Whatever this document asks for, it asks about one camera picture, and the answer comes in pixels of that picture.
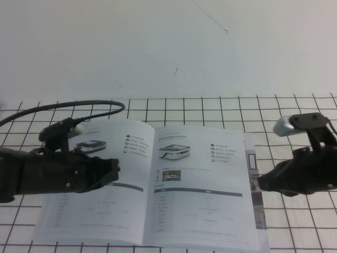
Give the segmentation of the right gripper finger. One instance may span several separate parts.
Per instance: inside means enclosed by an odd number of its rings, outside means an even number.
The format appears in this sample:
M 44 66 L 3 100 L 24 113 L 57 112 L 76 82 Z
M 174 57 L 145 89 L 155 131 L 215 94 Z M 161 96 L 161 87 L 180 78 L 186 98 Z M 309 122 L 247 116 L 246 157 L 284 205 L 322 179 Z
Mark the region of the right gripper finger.
M 257 179 L 259 185 L 271 185 L 272 181 L 281 176 L 282 171 L 289 163 L 290 160 L 282 161 L 278 163 L 271 171 L 263 174 L 262 176 L 259 176 Z
M 293 193 L 275 182 L 259 181 L 260 189 L 268 192 L 278 192 L 287 197 L 292 197 Z

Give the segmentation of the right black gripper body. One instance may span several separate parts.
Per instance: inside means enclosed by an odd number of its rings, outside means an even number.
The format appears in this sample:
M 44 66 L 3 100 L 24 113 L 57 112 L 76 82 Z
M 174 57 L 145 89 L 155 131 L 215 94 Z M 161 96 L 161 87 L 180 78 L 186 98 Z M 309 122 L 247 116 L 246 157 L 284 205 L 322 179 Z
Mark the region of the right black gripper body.
M 293 151 L 286 182 L 289 197 L 336 189 L 336 148 L 323 147 L 319 153 L 308 147 Z

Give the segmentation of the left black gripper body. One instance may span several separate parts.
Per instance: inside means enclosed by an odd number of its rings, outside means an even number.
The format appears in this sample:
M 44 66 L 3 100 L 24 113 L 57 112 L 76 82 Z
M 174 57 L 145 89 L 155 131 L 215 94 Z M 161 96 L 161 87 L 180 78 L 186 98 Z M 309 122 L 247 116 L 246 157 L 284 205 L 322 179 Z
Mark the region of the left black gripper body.
M 94 190 L 99 181 L 96 169 L 99 157 L 89 157 L 81 151 L 55 153 L 55 160 L 45 165 L 45 193 L 84 193 Z

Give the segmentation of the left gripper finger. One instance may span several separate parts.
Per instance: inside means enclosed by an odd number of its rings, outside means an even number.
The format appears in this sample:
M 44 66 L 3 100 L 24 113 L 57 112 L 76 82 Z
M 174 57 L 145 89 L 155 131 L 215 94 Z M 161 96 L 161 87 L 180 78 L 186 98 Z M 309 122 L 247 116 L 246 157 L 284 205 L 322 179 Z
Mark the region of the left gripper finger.
M 92 158 L 93 168 L 97 173 L 108 174 L 108 173 L 119 173 L 120 172 L 120 161 L 119 159 L 103 159 L 99 157 Z
M 93 190 L 100 189 L 100 188 L 106 186 L 107 184 L 109 184 L 111 182 L 114 182 L 116 180 L 118 180 L 118 172 L 108 173 L 108 174 L 106 174 L 102 177 L 95 178 L 93 183 L 88 188 L 88 190 L 93 191 Z

